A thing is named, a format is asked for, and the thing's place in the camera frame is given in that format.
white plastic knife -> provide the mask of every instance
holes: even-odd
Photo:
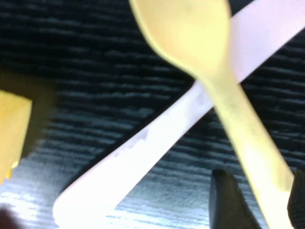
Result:
[[[305,27],[305,1],[255,0],[232,17],[232,65],[242,81]],[[62,229],[100,228],[160,158],[213,104],[200,83],[78,178],[54,204]]]

spoon handle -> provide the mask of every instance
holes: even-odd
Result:
[[[292,228],[287,203],[294,176],[230,70],[207,85],[255,198],[271,229]]]

dark wood grain surface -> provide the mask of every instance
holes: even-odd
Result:
[[[248,2],[234,5],[234,12]],[[193,82],[150,50],[124,0],[0,0],[0,63],[54,83],[59,97],[43,130],[45,138],[0,186],[0,202],[29,229],[58,228],[52,205],[61,191]],[[305,31],[243,87],[288,164],[305,168]],[[208,228],[215,168],[234,173],[265,228],[213,110],[157,163],[102,228]]]

yellow plastic spoon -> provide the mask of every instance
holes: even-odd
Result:
[[[292,228],[287,203],[294,176],[230,67],[227,0],[130,0],[150,46],[200,80],[272,229]]]

yellow object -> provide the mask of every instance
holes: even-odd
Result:
[[[150,46],[205,85],[269,227],[292,228],[287,203],[294,176],[232,74],[228,2],[130,4]]]
[[[19,163],[31,108],[31,100],[0,91],[0,184]]]

